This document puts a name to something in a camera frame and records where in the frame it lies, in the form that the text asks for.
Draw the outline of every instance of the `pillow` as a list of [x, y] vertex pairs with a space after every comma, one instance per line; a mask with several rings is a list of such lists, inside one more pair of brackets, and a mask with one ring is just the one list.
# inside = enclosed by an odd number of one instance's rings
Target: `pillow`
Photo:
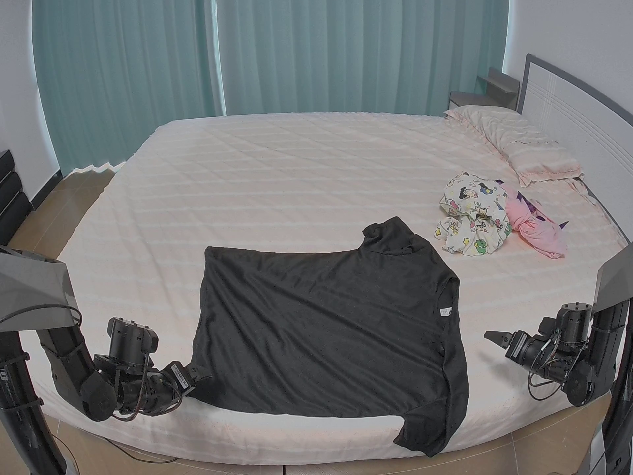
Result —
[[483, 135], [510, 163], [521, 186], [582, 177], [580, 163], [564, 147], [512, 109], [460, 106], [446, 115]]

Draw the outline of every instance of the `pink garment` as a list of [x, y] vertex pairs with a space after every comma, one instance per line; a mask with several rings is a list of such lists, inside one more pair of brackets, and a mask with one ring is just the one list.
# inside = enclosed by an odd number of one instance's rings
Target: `pink garment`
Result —
[[539, 203], [530, 201], [534, 208], [531, 210], [519, 192], [505, 183], [501, 186], [508, 194], [506, 214], [512, 228], [539, 253], [550, 258], [563, 257], [567, 253], [563, 229], [543, 214]]

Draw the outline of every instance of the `curtain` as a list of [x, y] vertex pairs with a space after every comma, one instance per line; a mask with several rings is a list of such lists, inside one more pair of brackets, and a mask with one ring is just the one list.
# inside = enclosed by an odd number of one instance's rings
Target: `curtain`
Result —
[[508, 0], [217, 0], [228, 114], [440, 115], [501, 68]]
[[128, 159], [156, 129], [222, 114], [211, 0], [33, 0], [46, 123], [64, 174]]

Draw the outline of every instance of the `wall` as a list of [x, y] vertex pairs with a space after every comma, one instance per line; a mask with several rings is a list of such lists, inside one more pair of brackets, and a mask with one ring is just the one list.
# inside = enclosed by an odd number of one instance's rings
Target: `wall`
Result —
[[31, 1], [0, 0], [0, 147], [11, 150], [29, 199], [59, 169], [37, 91]]
[[633, 113], [633, 0], [510, 0], [504, 72], [523, 79], [529, 52]]

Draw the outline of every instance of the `bed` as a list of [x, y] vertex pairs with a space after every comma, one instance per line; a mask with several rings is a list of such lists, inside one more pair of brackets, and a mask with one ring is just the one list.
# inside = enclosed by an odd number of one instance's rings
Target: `bed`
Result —
[[[483, 334], [488, 329], [535, 332], [541, 318], [561, 304], [591, 303], [597, 269], [633, 234], [630, 204], [614, 199], [596, 174], [606, 165], [630, 184], [633, 150], [627, 139], [633, 142], [633, 118], [574, 79], [529, 56], [519, 102], [531, 122], [581, 160], [586, 184], [604, 204], [574, 179], [520, 188], [554, 220], [570, 221], [569, 252], [558, 260], [535, 252], [516, 234], [481, 258], [441, 249], [433, 231], [443, 217], [438, 203], [450, 178], [466, 170], [518, 187], [501, 155], [455, 120], [311, 113], [163, 125], [115, 175], [59, 256], [83, 312], [89, 349], [107, 353], [107, 321], [123, 316], [159, 335], [156, 366], [173, 359], [188, 362], [207, 246], [347, 250], [359, 246], [363, 227], [397, 215], [429, 240], [461, 279], [470, 401], [446, 450], [498, 438], [568, 407], [562, 393], [533, 401], [526, 372]], [[34, 333], [25, 333], [23, 344], [32, 356], [29, 368], [45, 413], [134, 447], [260, 465], [420, 455], [393, 444], [403, 421], [395, 416], [245, 414], [187, 399], [163, 417], [93, 423], [55, 392]]]

